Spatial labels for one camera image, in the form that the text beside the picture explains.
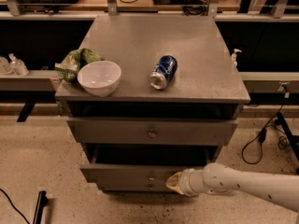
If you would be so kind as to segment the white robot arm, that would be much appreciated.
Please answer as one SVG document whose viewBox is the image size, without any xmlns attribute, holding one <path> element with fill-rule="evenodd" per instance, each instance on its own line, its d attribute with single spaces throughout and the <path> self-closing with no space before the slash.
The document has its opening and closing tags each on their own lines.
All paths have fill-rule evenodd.
<svg viewBox="0 0 299 224">
<path fill-rule="evenodd" d="M 165 185 L 188 197 L 201 193 L 229 195 L 234 190 L 299 212 L 299 176 L 238 171 L 219 163 L 170 175 Z"/>
</svg>

